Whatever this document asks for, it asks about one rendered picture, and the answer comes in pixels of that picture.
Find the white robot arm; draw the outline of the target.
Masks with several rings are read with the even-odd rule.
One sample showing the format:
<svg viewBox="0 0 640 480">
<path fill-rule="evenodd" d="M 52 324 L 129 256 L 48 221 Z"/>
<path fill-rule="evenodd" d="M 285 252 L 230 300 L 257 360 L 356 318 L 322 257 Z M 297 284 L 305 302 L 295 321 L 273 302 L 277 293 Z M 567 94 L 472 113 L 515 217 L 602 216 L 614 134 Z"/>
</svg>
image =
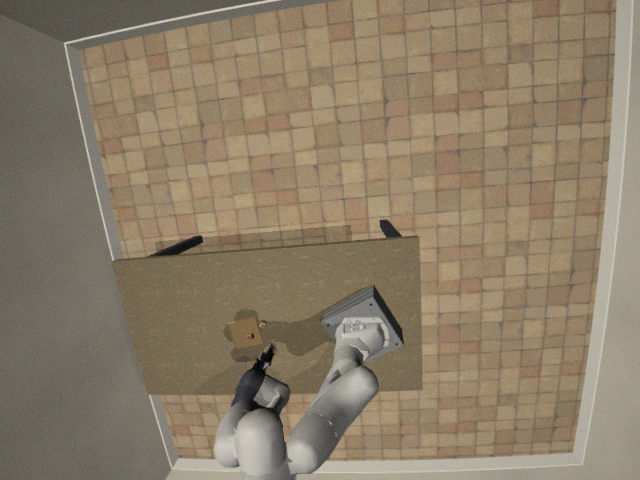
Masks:
<svg viewBox="0 0 640 480">
<path fill-rule="evenodd" d="M 390 335 L 381 317 L 344 317 L 335 338 L 332 367 L 288 445 L 279 415 L 289 401 L 289 386 L 256 368 L 244 373 L 215 436 L 214 456 L 221 466 L 240 467 L 243 480 L 296 480 L 329 458 L 378 393 L 376 375 L 363 364 L 388 346 Z"/>
</svg>

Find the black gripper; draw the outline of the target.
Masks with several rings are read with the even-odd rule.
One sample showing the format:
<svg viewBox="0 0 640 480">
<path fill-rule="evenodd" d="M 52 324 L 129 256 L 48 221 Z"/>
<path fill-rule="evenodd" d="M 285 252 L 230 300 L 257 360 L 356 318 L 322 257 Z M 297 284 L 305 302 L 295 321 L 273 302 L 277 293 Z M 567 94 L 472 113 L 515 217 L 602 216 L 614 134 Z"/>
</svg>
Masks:
<svg viewBox="0 0 640 480">
<path fill-rule="evenodd" d="M 259 359 L 256 359 L 257 363 L 254 363 L 252 368 L 256 368 L 265 373 L 267 366 L 271 365 L 272 358 L 274 356 L 274 346 L 272 344 L 269 345 L 267 349 L 267 353 L 265 354 L 264 350 L 261 352 Z M 259 362 L 260 361 L 260 362 Z M 257 365 L 258 364 L 258 365 Z M 264 366 L 263 366 L 263 365 Z"/>
</svg>

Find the tan square mat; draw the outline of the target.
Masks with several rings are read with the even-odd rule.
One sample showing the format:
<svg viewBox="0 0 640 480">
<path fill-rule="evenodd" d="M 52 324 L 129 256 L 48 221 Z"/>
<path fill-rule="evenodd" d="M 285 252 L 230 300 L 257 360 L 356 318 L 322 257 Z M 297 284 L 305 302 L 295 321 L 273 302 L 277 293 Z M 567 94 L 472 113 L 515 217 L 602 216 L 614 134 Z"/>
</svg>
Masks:
<svg viewBox="0 0 640 480">
<path fill-rule="evenodd" d="M 264 344 L 256 317 L 228 322 L 228 325 L 236 348 Z M 252 332 L 254 339 L 248 341 L 246 336 Z"/>
</svg>

